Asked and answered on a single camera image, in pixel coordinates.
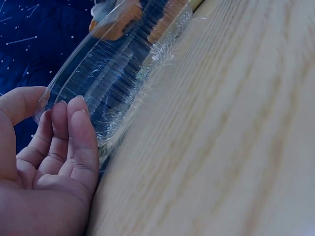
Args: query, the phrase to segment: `clear plastic bottle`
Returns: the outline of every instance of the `clear plastic bottle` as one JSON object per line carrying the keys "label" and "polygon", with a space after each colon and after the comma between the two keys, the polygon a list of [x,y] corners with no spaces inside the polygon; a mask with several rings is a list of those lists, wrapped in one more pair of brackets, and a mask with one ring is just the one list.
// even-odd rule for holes
{"label": "clear plastic bottle", "polygon": [[124,0],[72,53],[34,114],[82,95],[98,145],[120,128],[149,74],[162,63],[192,16],[188,0]]}

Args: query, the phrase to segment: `blue fabric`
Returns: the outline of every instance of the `blue fabric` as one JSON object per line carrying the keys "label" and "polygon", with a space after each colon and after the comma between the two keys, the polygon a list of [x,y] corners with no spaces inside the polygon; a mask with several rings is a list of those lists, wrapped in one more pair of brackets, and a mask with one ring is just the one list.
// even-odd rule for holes
{"label": "blue fabric", "polygon": [[[47,86],[89,33],[93,5],[93,0],[0,0],[0,95]],[[15,127],[17,152],[36,129],[32,118]]]}

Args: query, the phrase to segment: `wooden table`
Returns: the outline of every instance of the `wooden table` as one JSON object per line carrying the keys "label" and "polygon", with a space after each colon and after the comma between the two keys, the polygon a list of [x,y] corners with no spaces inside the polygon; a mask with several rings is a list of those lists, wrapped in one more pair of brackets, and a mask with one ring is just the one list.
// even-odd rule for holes
{"label": "wooden table", "polygon": [[314,0],[207,0],[154,80],[88,235],[315,235]]}

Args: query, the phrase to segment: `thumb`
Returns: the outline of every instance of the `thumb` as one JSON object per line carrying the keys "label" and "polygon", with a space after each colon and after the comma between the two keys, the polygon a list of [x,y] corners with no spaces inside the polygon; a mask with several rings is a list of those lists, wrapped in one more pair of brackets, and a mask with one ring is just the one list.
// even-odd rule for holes
{"label": "thumb", "polygon": [[30,117],[45,87],[16,88],[0,97],[0,178],[15,180],[16,143],[13,126]]}

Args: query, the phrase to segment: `hand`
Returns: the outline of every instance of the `hand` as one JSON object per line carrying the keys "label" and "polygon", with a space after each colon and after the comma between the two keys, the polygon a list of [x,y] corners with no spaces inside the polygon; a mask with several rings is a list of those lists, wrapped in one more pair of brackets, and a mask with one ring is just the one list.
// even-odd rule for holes
{"label": "hand", "polygon": [[16,155],[13,126],[30,117],[43,87],[0,97],[0,235],[82,235],[99,162],[87,105],[76,97],[40,120],[29,146]]}

